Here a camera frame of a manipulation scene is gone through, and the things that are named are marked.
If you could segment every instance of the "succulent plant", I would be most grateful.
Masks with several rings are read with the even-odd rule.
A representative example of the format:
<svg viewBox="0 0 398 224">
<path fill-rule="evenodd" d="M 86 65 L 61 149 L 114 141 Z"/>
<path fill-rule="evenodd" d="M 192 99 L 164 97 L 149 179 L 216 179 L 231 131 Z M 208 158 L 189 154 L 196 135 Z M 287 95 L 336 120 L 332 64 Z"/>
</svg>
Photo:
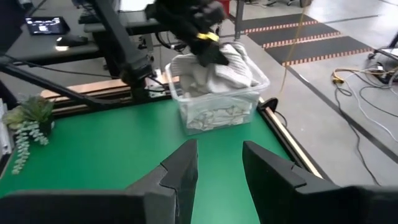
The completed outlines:
<svg viewBox="0 0 398 224">
<path fill-rule="evenodd" d="M 8 111 L 2 118 L 4 124 L 15 131 L 17 158 L 12 174 L 19 174 L 28 160 L 29 141 L 33 140 L 41 145 L 47 145 L 49 140 L 40 130 L 40 125 L 51 125 L 53 103 L 41 96 L 30 96 L 19 106 Z"/>
<path fill-rule="evenodd" d="M 17 130 L 21 127 L 25 120 L 24 112 L 21 106 L 17 106 L 13 110 L 8 111 L 3 117 L 2 121 L 12 130 Z"/>
<path fill-rule="evenodd" d="M 54 103 L 42 96 L 30 96 L 21 103 L 25 120 L 44 123 L 51 116 Z"/>
</svg>

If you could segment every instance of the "plastic container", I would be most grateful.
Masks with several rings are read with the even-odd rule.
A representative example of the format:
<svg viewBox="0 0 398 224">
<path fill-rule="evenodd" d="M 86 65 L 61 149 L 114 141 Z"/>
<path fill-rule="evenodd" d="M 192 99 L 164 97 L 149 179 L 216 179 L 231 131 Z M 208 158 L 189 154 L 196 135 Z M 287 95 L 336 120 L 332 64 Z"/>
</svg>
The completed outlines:
<svg viewBox="0 0 398 224">
<path fill-rule="evenodd" d="M 256 64 L 251 64 L 253 78 L 260 83 L 258 86 L 195 98 L 183 97 L 179 86 L 172 81 L 170 64 L 166 66 L 170 94 L 178 103 L 182 123 L 188 135 L 252 121 L 260 95 L 270 82 Z"/>
</svg>

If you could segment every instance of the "gray concrete floor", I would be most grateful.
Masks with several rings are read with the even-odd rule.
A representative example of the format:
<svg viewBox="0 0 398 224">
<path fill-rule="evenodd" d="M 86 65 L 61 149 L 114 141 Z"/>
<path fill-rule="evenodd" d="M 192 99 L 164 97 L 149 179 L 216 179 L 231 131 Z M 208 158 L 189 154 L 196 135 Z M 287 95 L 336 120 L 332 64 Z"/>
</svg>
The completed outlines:
<svg viewBox="0 0 398 224">
<path fill-rule="evenodd" d="M 50 10 L 51 7 L 56 7 L 54 3 L 56 1 L 49 2 L 51 3 L 44 4 L 43 8 Z M 235 5 L 236 2 L 231 1 L 232 14 L 235 12 Z M 298 2 L 295 2 L 292 6 L 286 6 L 281 1 L 274 7 L 268 8 L 245 6 L 244 19 L 283 16 L 301 12 L 302 9 L 298 7 Z M 377 48 L 387 45 L 398 31 L 398 24 L 395 22 L 397 20 L 396 12 L 398 12 L 398 0 L 314 0 L 313 5 L 307 10 L 307 15 L 320 22 L 327 22 L 329 26 L 345 35 Z M 233 34 L 233 24 L 230 21 L 226 21 L 221 35 L 230 34 Z M 231 41 L 232 39 L 228 37 L 221 40 Z M 249 37 L 244 35 L 240 41 L 245 44 L 249 56 L 271 80 L 271 86 L 263 94 L 263 98 L 279 97 L 280 105 L 278 110 L 286 116 L 289 130 L 331 177 L 332 181 L 339 185 L 372 185 L 372 178 L 362 165 L 356 152 L 356 138 L 347 122 L 290 72 L 287 73 L 284 92 L 280 95 L 279 90 L 284 68 Z M 175 55 L 176 53 L 169 49 L 156 47 L 154 49 L 154 66 L 164 68 Z M 105 75 L 107 72 L 102 70 L 102 63 L 103 59 L 99 58 L 52 65 L 51 67 Z M 320 90 L 328 99 L 335 102 L 333 85 L 330 81 L 332 70 L 338 67 L 362 69 L 367 63 L 366 54 L 359 54 L 295 65 L 293 69 L 304 80 Z M 54 73 L 39 68 L 25 69 L 65 86 L 107 79 Z M 5 74 L 0 74 L 0 76 L 1 80 L 16 94 L 29 95 L 41 91 L 36 86 L 16 80 Z M 350 77 L 348 82 L 355 91 L 364 86 L 364 83 L 355 77 Z M 398 99 L 391 92 L 372 89 L 367 90 L 365 95 L 381 108 L 392 113 L 398 113 Z M 364 117 L 353 97 L 341 96 L 340 99 L 342 108 L 348 115 L 383 144 L 387 145 L 390 150 L 398 154 L 398 143 L 392 140 L 385 131 Z M 361 103 L 372 119 L 389 128 L 398 139 L 398 119 L 385 115 L 363 102 Z M 397 185 L 398 165 L 364 136 L 361 136 L 361 140 L 361 150 L 365 160 L 378 181 L 382 185 Z"/>
</svg>

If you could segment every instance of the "white towel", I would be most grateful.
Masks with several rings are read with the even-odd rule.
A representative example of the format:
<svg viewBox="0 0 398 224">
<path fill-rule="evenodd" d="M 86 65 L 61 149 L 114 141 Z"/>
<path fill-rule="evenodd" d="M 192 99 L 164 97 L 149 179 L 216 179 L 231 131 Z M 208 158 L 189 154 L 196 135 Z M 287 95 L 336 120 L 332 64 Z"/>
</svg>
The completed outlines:
<svg viewBox="0 0 398 224">
<path fill-rule="evenodd" d="M 171 74 L 180 77 L 184 98 L 196 98 L 216 94 L 214 101 L 193 101 L 182 108 L 187 128 L 209 130 L 219 126 L 246 123 L 248 115 L 256 107 L 260 93 L 252 91 L 244 95 L 228 96 L 227 92 L 249 88 L 259 84 L 253 78 L 254 62 L 248 57 L 243 44 L 223 44 L 221 52 L 229 65 L 210 64 L 202 67 L 193 54 L 178 55 L 170 65 Z"/>
</svg>

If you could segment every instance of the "green table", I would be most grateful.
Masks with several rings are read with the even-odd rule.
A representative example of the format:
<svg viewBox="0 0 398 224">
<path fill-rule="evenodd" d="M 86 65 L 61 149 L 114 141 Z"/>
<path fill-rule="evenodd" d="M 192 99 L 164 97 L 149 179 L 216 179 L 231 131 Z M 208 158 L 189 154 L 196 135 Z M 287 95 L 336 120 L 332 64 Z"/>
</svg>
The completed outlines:
<svg viewBox="0 0 398 224">
<path fill-rule="evenodd" d="M 242 145 L 251 140 L 289 159 L 271 128 L 256 113 L 250 124 L 187 136 L 172 100 L 56 120 L 50 144 L 32 146 L 19 175 L 11 174 L 11 158 L 0 196 L 20 189 L 124 189 L 192 138 L 199 173 L 192 223 L 259 223 Z"/>
</svg>

